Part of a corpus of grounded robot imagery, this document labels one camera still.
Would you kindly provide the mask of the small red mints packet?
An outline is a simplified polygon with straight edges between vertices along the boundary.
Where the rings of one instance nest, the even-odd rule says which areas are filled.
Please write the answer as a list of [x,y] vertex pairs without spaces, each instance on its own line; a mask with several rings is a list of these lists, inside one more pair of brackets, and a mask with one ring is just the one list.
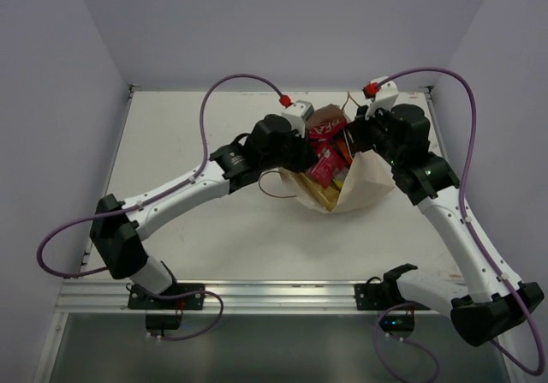
[[342,169],[345,162],[329,143],[318,146],[317,155],[318,162],[310,168],[309,174],[313,180],[327,188],[336,171]]

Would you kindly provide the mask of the tan kraft chips bag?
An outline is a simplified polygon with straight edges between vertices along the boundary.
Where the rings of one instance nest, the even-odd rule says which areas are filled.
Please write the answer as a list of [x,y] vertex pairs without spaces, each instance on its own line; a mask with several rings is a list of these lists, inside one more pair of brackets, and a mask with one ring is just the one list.
[[303,173],[296,175],[296,181],[326,211],[332,212],[337,206],[340,190],[336,186],[329,184],[324,188],[320,183]]

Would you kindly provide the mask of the beige paper bag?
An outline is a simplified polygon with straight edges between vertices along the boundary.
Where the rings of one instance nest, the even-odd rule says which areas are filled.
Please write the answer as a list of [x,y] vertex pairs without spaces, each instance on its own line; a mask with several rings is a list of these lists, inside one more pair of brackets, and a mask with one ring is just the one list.
[[[342,116],[346,117],[348,125],[350,123],[350,118],[345,111],[344,105],[339,106],[329,104],[319,109],[315,109],[315,112],[307,121],[306,136],[308,137],[307,133],[311,127]],[[324,143],[329,143],[341,156],[335,145],[335,140],[337,138],[343,138],[346,141],[348,149],[352,155],[353,162],[350,167],[347,167],[345,163],[345,166],[336,171],[331,180],[331,184],[340,190],[337,206],[332,212],[326,211],[298,184],[296,181],[296,175],[299,173],[278,168],[267,171],[263,175],[279,175],[282,184],[288,190],[288,193],[282,198],[284,200],[294,199],[304,207],[316,212],[333,214],[366,209],[377,205],[395,188],[395,184],[392,182],[389,172],[386,170],[377,154],[373,152],[353,153],[350,150],[348,137],[343,129],[328,141],[311,140],[316,154],[318,146]]]

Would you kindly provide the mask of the orange Fox's candy bag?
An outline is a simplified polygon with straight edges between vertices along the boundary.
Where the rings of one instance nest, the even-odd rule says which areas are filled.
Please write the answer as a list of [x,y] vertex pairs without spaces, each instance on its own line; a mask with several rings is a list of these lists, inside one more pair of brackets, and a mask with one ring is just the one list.
[[341,154],[342,158],[344,159],[347,167],[350,167],[353,162],[353,158],[348,149],[348,145],[346,141],[343,138],[337,138],[335,140],[335,145],[337,147],[338,152]]

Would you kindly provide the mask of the large red snack bag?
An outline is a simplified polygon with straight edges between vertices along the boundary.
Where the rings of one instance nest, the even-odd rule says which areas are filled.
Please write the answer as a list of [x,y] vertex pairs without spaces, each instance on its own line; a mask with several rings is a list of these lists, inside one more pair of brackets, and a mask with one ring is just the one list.
[[307,133],[308,138],[314,141],[330,140],[347,125],[345,116],[331,119],[311,127]]

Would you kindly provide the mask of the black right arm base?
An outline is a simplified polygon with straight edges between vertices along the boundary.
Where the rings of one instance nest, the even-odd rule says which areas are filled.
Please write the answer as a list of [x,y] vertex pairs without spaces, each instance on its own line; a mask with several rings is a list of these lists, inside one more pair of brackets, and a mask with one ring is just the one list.
[[[416,270],[417,266],[404,264],[386,272],[382,277],[371,277],[365,283],[354,285],[355,306],[359,311],[384,312],[405,300],[396,287],[396,281],[406,272]],[[392,334],[409,335],[415,326],[412,308],[405,314],[387,314],[380,321],[380,328]]]

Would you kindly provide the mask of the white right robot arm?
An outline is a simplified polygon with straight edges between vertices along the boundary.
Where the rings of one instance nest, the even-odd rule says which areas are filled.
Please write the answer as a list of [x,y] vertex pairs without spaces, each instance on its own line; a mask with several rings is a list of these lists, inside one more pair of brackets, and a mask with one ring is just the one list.
[[345,131],[358,153],[373,150],[391,168],[396,186],[431,223],[457,264],[464,283],[434,278],[416,265],[398,266],[378,284],[358,284],[358,295],[381,308],[406,302],[433,309],[451,319],[458,334],[480,346],[519,326],[545,295],[535,282],[524,282],[505,263],[474,215],[459,201],[460,182],[449,163],[430,149],[430,122],[417,105],[358,108]]

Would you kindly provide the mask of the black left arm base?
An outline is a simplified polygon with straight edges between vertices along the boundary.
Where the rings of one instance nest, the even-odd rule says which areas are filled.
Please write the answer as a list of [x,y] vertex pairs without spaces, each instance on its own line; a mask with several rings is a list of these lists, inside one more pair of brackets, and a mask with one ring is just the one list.
[[203,307],[205,295],[204,284],[177,283],[171,285],[163,296],[174,296],[190,292],[189,297],[179,300],[161,300],[147,295],[135,284],[127,285],[129,291],[128,308],[132,310],[167,311],[167,314],[147,314],[145,327],[151,334],[165,335],[166,332],[177,330],[182,324],[182,315],[185,310],[199,311]]

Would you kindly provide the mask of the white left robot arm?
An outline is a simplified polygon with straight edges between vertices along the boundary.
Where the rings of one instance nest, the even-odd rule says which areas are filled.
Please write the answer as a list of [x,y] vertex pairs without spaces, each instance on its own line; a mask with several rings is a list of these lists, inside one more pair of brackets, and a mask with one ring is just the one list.
[[97,204],[90,238],[114,279],[130,279],[159,308],[176,302],[178,288],[168,267],[143,242],[171,220],[208,201],[255,184],[282,167],[295,172],[317,160],[302,115],[268,115],[253,130],[209,154],[205,162],[162,186],[124,200],[109,194]]

